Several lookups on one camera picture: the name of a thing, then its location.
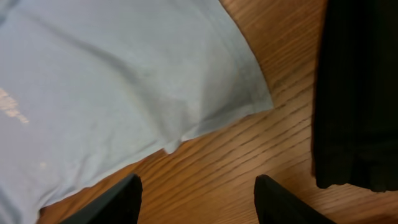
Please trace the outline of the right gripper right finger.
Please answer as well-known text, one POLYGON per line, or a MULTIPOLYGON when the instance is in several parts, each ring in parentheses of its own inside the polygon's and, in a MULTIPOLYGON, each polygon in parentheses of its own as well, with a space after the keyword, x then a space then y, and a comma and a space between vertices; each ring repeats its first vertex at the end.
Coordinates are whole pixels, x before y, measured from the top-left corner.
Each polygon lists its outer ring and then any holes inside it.
POLYGON ((260 224, 335 224, 268 175, 256 177, 254 204, 260 224))

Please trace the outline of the light blue printed t-shirt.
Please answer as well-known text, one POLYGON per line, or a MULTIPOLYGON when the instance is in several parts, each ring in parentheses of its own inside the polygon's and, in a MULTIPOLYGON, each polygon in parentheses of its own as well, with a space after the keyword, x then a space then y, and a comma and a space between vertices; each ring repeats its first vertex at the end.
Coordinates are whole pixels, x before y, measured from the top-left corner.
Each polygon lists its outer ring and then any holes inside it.
POLYGON ((1 222, 272 107, 219 1, 2 1, 1 222))

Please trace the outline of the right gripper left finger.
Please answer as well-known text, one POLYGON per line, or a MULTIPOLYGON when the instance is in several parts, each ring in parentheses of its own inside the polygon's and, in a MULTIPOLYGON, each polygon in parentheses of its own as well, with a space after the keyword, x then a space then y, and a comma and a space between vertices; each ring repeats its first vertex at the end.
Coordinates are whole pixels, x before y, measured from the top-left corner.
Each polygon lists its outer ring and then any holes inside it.
POLYGON ((130 174, 61 224, 137 224, 142 182, 130 174))

